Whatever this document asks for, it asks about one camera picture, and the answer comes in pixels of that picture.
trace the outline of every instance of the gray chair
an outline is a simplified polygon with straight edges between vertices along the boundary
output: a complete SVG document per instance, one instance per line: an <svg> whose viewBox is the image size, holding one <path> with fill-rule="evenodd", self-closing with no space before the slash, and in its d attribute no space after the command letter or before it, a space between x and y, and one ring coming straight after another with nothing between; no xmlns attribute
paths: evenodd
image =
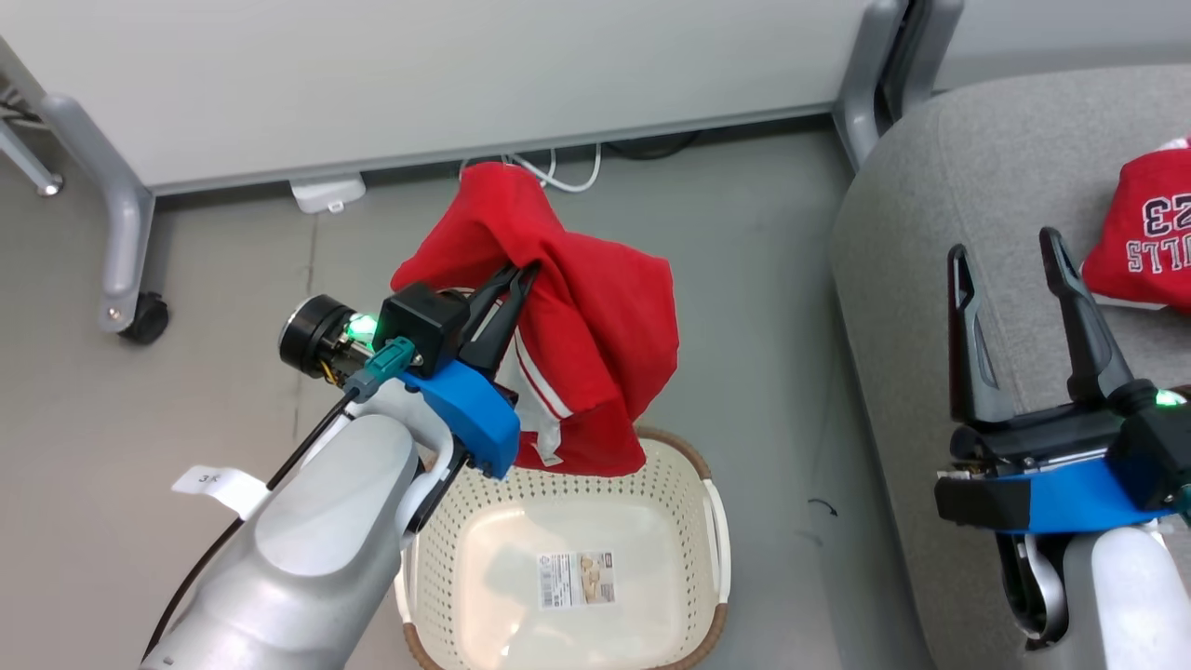
<svg viewBox="0 0 1191 670"><path fill-rule="evenodd" d="M1191 132L1191 67L1090 70L943 94L898 121L852 184L833 264L923 631L940 670L1017 666L1024 641L991 533L941 521L948 465L948 249L967 245L985 289L993 368L1017 411L1067 402L1070 363L1037 231L1081 259L1127 161ZM1104 307L1134 374L1191 383L1191 317ZM1191 583L1191 540L1167 539Z"/></svg>

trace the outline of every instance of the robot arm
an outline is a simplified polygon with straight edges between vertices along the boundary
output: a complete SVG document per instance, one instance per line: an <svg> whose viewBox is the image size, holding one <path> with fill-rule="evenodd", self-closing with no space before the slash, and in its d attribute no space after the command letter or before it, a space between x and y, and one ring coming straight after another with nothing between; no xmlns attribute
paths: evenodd
<svg viewBox="0 0 1191 670"><path fill-rule="evenodd" d="M343 388L348 402L287 464L305 456L301 470L229 530L142 670L343 668L459 471L504 477L512 465L516 397L492 377L534 274L506 267L470 300L412 284L378 320L326 295L299 306L282 361ZM436 452L429 471L416 445Z"/></svg>
<svg viewBox="0 0 1191 670"><path fill-rule="evenodd" d="M1067 332L1072 402L1017 415L980 331L980 289L952 249L955 470L942 519L997 534L1003 584L1039 670L1167 668L1191 657L1191 600L1153 526L1191 524L1191 406L1134 380L1059 232L1040 233Z"/></svg>

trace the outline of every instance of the white cable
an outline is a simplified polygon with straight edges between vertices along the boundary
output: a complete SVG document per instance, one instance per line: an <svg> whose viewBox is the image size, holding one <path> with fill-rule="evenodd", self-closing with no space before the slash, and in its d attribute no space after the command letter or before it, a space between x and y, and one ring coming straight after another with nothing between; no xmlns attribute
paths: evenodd
<svg viewBox="0 0 1191 670"><path fill-rule="evenodd" d="M19 125L21 127L27 127L31 130L49 130L49 127L37 120L29 120L17 112L11 112L8 109L0 109L0 123L8 123L11 125Z"/></svg>
<svg viewBox="0 0 1191 670"><path fill-rule="evenodd" d="M513 163L517 163L520 167L531 171L534 176L537 177L538 180L537 182L542 188L545 188L547 186L554 186L559 190L563 190L566 193L582 193L584 190L591 188L592 184L596 183L596 177L599 176L600 154L601 154L600 145L596 144L596 162L592 163L592 174L591 176L587 177L587 181L578 186L574 183L567 183L565 181L559 181L557 179L555 179L554 173L559 167L559 155L557 151L555 151L554 149L550 149L550 169L547 171L542 171L542 168L529 162L520 154L500 154L500 159L505 164L512 164L510 162L512 161ZM463 169L470 161L472 158L464 158L462 162L459 163L460 180L463 179Z"/></svg>
<svg viewBox="0 0 1191 670"><path fill-rule="evenodd" d="M463 161L459 163L459 180L460 181L463 181L463 169L467 168L467 163L469 163L469 162L472 162L472 158L463 158ZM509 157L509 154L500 154L500 162L505 163L506 165L513 164L512 163L512 158ZM550 170L547 173L547 176L553 179L554 177L554 170L557 167L559 167L557 154L555 154L554 149L550 149ZM543 181L543 180L538 180L537 184L541 186L542 188L545 188L545 181Z"/></svg>
<svg viewBox="0 0 1191 670"><path fill-rule="evenodd" d="M512 159L517 161L517 164L519 164L520 167L530 170L531 173L534 173L535 176L537 176L538 179L541 179L545 183L549 183L550 186L554 186L559 190L565 190L567 193L582 193L584 190L587 190L588 188L592 187L593 183L596 183L596 177L599 176L599 161L600 161L600 146L599 146L599 144L596 144L596 162L592 164L592 174L591 174L591 176L587 177L587 181L585 181L585 182L582 182L582 183L580 183L578 186L575 186L573 183L567 183L565 181L559 181L557 179L554 179L553 170L551 170L551 174L547 174L547 173L542 171L534 163L531 163L531 162L526 161L525 158L520 157L518 154L509 154L509 157L511 157ZM550 158L551 158L551 163L550 164L553 167L554 165L554 161L553 161L553 158L554 158L554 151L553 150L550 151Z"/></svg>

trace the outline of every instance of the concrete floor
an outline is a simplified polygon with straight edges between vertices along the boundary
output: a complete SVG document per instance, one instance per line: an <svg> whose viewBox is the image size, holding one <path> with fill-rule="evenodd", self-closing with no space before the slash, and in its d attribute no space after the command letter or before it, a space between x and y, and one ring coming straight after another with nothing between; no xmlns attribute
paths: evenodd
<svg viewBox="0 0 1191 670"><path fill-rule="evenodd" d="M173 321L141 350L95 325L95 188L35 148L67 187L39 199L0 159L0 666L132 668L231 518L170 484L200 463L276 469L335 400L278 361L278 328L312 293L378 305L456 182L449 167L373 175L341 214L300 213L285 184L160 202ZM590 192L550 195L569 227L673 264L681 364L644 420L701 451L728 511L731 612L709 669L929 666L828 269L849 179L811 120L613 157ZM349 668L416 668L391 600Z"/></svg>

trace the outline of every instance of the white plastic basket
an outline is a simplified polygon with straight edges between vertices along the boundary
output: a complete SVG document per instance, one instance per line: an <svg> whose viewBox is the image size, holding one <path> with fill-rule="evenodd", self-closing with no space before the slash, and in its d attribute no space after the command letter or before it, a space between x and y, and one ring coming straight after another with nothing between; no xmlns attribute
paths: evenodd
<svg viewBox="0 0 1191 670"><path fill-rule="evenodd" d="M460 472L395 582L424 669L685 670L706 657L731 588L723 503L690 445L637 434L646 465L628 477ZM575 552L611 553L601 580L613 602L586 605L578 593L576 607L542 602L560 588L548 590L543 572L566 565L553 557Z"/></svg>

